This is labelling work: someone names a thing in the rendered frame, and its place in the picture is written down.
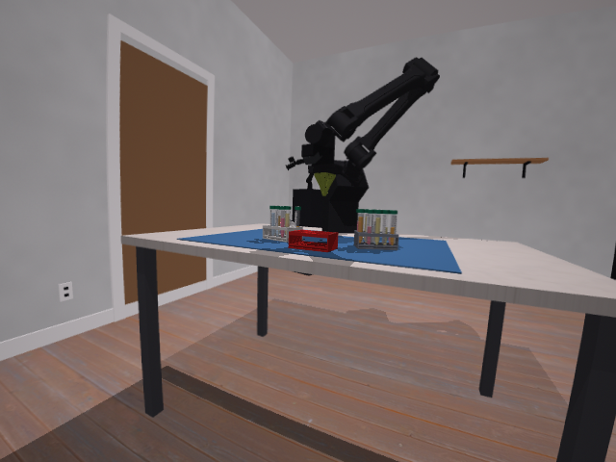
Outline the blue bench mat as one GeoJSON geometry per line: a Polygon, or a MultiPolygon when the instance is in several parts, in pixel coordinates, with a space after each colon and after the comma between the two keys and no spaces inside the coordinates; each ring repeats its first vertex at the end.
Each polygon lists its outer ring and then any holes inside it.
{"type": "Polygon", "coordinates": [[[447,241],[398,237],[398,250],[358,249],[354,237],[338,236],[338,248],[329,252],[289,248],[289,242],[263,239],[263,229],[179,238],[266,251],[462,274],[447,241]]]}

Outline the red tube rack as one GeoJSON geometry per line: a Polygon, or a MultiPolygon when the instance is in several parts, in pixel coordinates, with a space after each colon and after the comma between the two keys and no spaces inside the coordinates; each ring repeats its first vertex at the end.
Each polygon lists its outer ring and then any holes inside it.
{"type": "Polygon", "coordinates": [[[338,248],[338,233],[313,230],[296,230],[289,232],[289,248],[329,252],[338,248]],[[304,237],[327,238],[327,244],[305,242],[304,237]]]}

